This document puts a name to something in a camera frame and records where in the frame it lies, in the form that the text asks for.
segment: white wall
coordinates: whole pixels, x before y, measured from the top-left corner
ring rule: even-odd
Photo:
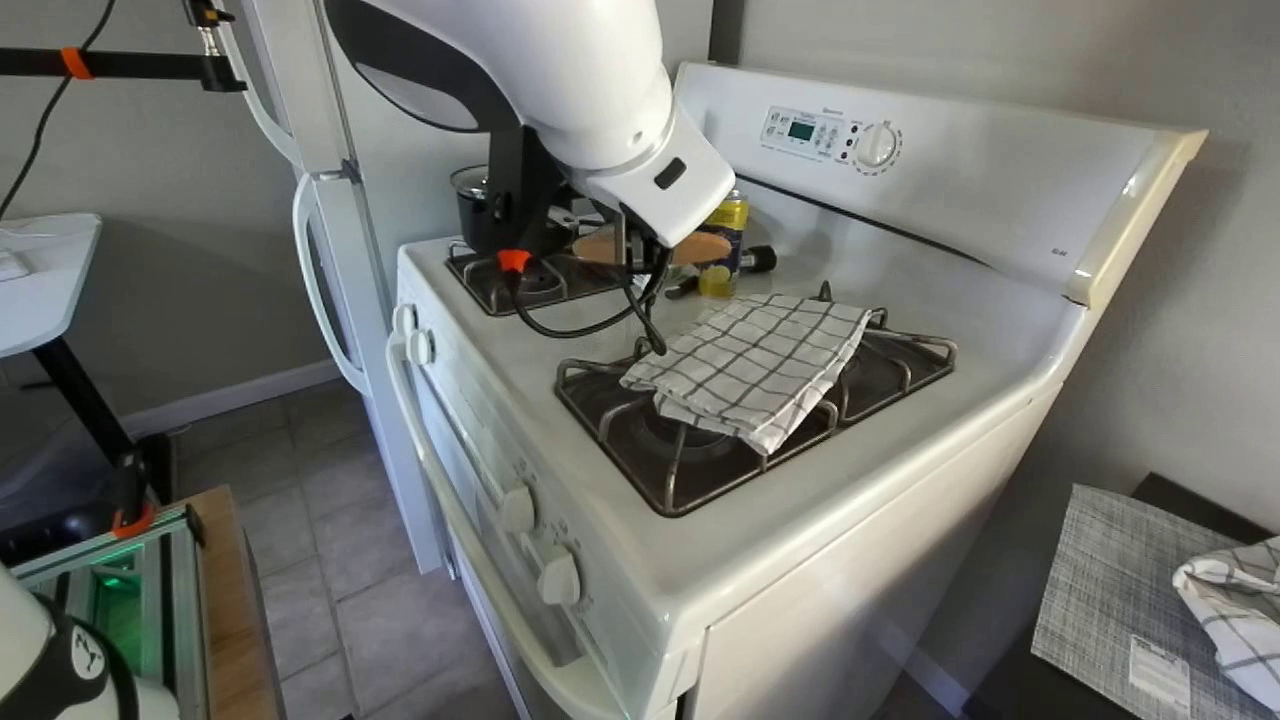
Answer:
[[[6,0],[0,49],[80,44],[99,6]],[[186,0],[119,0],[98,49],[202,53]],[[49,91],[53,79],[0,79],[0,186]],[[290,186],[237,96],[197,79],[67,86],[14,217],[103,213],[73,345],[119,412],[325,361],[295,286]],[[41,370],[0,364],[0,385],[27,376]]]
[[[1280,527],[1280,2],[752,0],[744,62],[1206,122],[927,647],[974,683],[1040,604],[1068,484],[1169,473]]]

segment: dish towel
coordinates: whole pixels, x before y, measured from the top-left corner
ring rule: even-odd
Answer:
[[[752,294],[680,336],[668,357],[645,357],[622,385],[654,390],[668,419],[774,455],[839,378],[870,317],[851,305]]]
[[[1280,534],[1224,549],[1174,573],[1174,589],[1200,619],[1218,663],[1253,698],[1280,712]]]

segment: bottle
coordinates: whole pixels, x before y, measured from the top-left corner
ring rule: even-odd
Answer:
[[[730,301],[738,292],[738,271],[744,257],[744,230],[752,218],[752,204],[740,186],[732,186],[720,207],[704,218],[704,230],[730,234],[732,251],[724,265],[704,268],[695,292]]]

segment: paper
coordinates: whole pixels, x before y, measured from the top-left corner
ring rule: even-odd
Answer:
[[[1191,712],[1191,666],[1189,659],[1174,655],[1169,647],[1128,637],[1128,683],[1147,692],[1152,698],[1176,709],[1182,717]]]
[[[1131,497],[1075,484],[1032,651],[1131,717],[1272,717],[1218,666],[1206,628],[1169,582],[1189,554],[1228,542]]]

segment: gas stove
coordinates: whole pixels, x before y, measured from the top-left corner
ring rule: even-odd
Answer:
[[[556,395],[660,515],[687,515],[763,477],[770,466],[953,376],[955,367],[955,345],[894,330],[882,317],[876,328],[866,330],[833,390],[792,430],[792,441],[774,455],[758,455],[738,434],[701,430],[660,414],[654,390],[622,387],[622,376],[640,361],[640,351],[645,345],[635,345],[635,357],[615,364],[559,364]]]
[[[444,268],[467,286],[467,294],[486,306],[486,317],[518,310],[492,257],[478,257],[472,249],[454,249]],[[615,268],[581,265],[572,257],[546,257],[522,274],[526,306],[570,305],[570,301],[599,294],[614,286],[622,286]]]

